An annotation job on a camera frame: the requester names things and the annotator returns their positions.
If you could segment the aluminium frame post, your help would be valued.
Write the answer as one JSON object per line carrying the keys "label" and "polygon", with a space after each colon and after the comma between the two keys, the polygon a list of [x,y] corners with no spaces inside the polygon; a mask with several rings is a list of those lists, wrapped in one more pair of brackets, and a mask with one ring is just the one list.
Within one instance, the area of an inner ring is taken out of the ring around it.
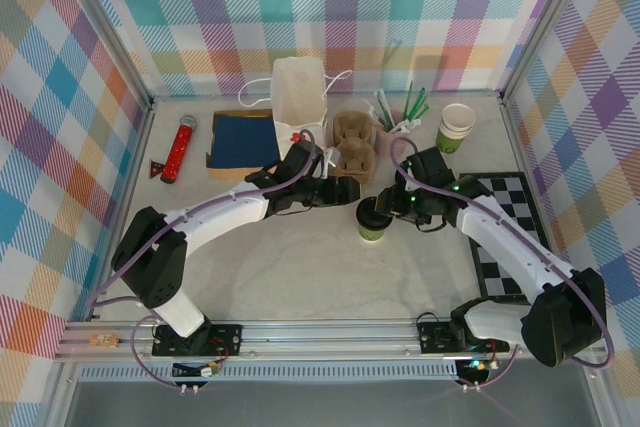
{"label": "aluminium frame post", "polygon": [[498,83],[498,92],[505,106],[514,99],[515,92],[526,80],[535,57],[546,36],[556,25],[569,0],[534,0],[529,16],[516,41],[514,50]]}
{"label": "aluminium frame post", "polygon": [[141,75],[129,56],[128,51],[125,49],[101,1],[80,0],[80,3],[96,29],[98,36],[105,42],[107,50],[112,55],[115,64],[121,70],[123,77],[132,88],[132,91],[148,109],[151,109],[153,106],[153,96],[144,84]]}

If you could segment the aluminium mounting rail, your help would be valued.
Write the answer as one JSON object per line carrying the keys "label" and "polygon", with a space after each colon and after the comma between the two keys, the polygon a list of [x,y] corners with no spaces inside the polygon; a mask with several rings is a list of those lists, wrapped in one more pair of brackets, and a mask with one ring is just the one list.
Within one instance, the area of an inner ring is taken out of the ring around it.
{"label": "aluminium mounting rail", "polygon": [[[411,319],[329,319],[302,321],[241,320],[242,341],[233,360],[389,360],[421,358],[499,359],[511,352],[422,354],[416,324]],[[132,358],[134,322],[71,322],[65,328],[57,361],[121,361]],[[93,334],[117,333],[112,348],[89,346]]]}

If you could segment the black controller board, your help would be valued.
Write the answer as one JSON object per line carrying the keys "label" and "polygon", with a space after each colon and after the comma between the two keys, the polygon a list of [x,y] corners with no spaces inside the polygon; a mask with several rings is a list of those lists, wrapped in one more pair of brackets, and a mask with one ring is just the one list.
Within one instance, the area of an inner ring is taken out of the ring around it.
{"label": "black controller board", "polygon": [[456,360],[457,382],[461,385],[482,384],[490,377],[490,369],[481,360]]}

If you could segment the stack of pulp cup carriers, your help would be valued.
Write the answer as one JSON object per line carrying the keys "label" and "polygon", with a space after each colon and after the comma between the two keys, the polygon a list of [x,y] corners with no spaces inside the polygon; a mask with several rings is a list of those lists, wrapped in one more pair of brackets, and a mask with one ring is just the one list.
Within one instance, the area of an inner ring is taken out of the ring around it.
{"label": "stack of pulp cup carriers", "polygon": [[333,120],[333,142],[340,158],[332,173],[352,177],[364,185],[371,181],[376,168],[372,146],[373,124],[368,114],[357,111],[338,113]]}

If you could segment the white green striped straw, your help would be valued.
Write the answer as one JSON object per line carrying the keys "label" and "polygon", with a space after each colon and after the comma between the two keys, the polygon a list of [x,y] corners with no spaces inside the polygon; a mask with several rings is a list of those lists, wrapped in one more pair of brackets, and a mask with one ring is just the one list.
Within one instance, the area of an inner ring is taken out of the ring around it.
{"label": "white green striped straw", "polygon": [[391,131],[394,127],[395,127],[395,122],[393,120],[393,116],[391,114],[391,110],[386,98],[386,95],[384,93],[384,90],[382,88],[379,88],[376,92],[376,99],[379,103],[379,106],[381,108],[381,111],[383,113],[383,117],[385,119],[385,125],[387,127],[388,131]]}

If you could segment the stack of green paper cups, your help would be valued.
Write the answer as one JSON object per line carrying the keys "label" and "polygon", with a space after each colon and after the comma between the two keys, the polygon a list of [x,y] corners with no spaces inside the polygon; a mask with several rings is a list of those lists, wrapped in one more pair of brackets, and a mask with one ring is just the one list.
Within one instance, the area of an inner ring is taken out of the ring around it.
{"label": "stack of green paper cups", "polygon": [[454,103],[444,107],[436,146],[442,153],[454,153],[472,131],[476,121],[475,112],[467,105]]}

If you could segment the black plastic coffee lid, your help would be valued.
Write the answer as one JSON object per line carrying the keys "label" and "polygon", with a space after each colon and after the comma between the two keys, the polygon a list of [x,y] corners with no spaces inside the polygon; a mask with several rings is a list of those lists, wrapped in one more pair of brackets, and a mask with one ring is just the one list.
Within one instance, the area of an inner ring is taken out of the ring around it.
{"label": "black plastic coffee lid", "polygon": [[376,211],[376,197],[367,197],[361,200],[356,208],[356,220],[363,228],[372,231],[381,231],[388,228],[393,219]]}

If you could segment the blue napkin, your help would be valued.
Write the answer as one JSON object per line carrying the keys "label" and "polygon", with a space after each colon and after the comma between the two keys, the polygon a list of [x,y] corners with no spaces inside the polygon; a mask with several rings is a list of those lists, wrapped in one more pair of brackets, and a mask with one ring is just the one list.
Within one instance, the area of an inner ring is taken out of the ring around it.
{"label": "blue napkin", "polygon": [[279,160],[280,151],[271,116],[221,114],[214,120],[208,168],[262,168]]}

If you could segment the white flower paper bag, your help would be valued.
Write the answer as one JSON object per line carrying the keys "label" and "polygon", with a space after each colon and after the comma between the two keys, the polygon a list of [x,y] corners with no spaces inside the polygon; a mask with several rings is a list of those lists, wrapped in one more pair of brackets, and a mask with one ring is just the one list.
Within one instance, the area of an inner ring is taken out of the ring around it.
{"label": "white flower paper bag", "polygon": [[[323,61],[319,57],[286,57],[277,59],[269,78],[246,82],[237,94],[240,105],[253,108],[267,102],[272,111],[280,157],[286,157],[289,148],[301,138],[301,131],[310,131],[315,143],[321,149],[326,146],[327,95],[339,80],[346,80],[353,74],[344,70],[337,75],[325,73]],[[269,83],[269,94],[250,103],[242,100],[248,86],[255,83]]]}

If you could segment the black grey chessboard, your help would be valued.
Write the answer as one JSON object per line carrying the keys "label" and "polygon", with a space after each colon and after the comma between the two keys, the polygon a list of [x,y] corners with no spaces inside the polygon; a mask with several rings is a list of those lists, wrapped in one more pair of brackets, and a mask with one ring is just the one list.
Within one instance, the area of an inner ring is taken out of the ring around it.
{"label": "black grey chessboard", "polygon": [[[502,209],[534,240],[549,247],[534,196],[522,172],[471,173],[471,176],[493,194]],[[481,298],[527,305],[526,296],[510,274],[473,239],[469,245]]]}

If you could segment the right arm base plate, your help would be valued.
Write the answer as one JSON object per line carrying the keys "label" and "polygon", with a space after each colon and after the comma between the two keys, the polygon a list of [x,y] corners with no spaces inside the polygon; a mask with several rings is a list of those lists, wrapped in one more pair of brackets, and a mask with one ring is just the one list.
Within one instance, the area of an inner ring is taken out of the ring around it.
{"label": "right arm base plate", "polygon": [[507,342],[473,337],[456,321],[419,320],[416,324],[422,354],[507,353]]}

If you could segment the pink straw holder cup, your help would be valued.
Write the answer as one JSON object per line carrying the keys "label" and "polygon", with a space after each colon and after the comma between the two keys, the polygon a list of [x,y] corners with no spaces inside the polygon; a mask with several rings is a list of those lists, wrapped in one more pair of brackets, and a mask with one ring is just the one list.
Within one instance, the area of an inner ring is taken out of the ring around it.
{"label": "pink straw holder cup", "polygon": [[374,152],[381,158],[389,158],[391,152],[391,144],[396,138],[404,138],[405,133],[398,131],[389,133],[382,127],[376,129],[374,140]]}

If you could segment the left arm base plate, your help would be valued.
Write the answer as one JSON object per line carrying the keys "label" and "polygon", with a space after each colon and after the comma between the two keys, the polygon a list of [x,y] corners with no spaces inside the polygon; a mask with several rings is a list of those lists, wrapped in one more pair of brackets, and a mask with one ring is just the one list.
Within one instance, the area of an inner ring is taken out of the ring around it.
{"label": "left arm base plate", "polygon": [[155,357],[238,356],[242,341],[240,324],[211,324],[206,321],[189,337],[181,337],[168,325],[153,331]]}

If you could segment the aluminium frame bar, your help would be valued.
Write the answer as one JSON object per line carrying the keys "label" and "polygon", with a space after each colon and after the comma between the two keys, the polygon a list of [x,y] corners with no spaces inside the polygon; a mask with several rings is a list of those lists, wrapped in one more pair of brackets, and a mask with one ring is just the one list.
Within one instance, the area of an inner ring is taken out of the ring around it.
{"label": "aluminium frame bar", "polygon": [[516,163],[518,165],[518,168],[524,173],[525,178],[528,182],[531,195],[533,197],[533,202],[535,204],[535,207],[537,209],[537,212],[540,218],[541,227],[547,239],[548,249],[551,252],[553,252],[557,257],[564,260],[563,255],[557,249],[555,238],[548,224],[548,218],[537,189],[537,184],[533,175],[533,171],[530,169],[530,166],[528,164],[524,144],[522,143],[521,138],[519,137],[516,123],[512,116],[511,110],[507,106],[507,103],[502,98],[499,98],[499,107],[500,107],[500,113],[505,125],[505,129],[514,153]]}
{"label": "aluminium frame bar", "polygon": [[95,278],[91,284],[89,297],[92,297],[97,289],[105,283],[112,274],[111,258],[118,246],[119,239],[124,233],[128,212],[133,199],[135,186],[139,177],[141,165],[144,160],[145,151],[151,134],[154,118],[156,115],[157,102],[155,98],[151,99],[150,106],[146,109],[142,118],[140,133],[136,139],[135,150],[131,157],[131,162],[127,169],[127,176],[122,190],[121,202],[115,212],[114,224],[109,236],[109,242],[106,251],[102,256],[99,269],[96,271]]}

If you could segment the green paper coffee cup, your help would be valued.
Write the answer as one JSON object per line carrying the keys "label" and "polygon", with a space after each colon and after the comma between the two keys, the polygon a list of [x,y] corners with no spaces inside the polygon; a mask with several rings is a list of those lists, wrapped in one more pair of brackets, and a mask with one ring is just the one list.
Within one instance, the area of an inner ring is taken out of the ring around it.
{"label": "green paper coffee cup", "polygon": [[389,222],[383,223],[360,223],[358,232],[360,237],[367,242],[376,242],[380,240],[386,229],[390,226]]}

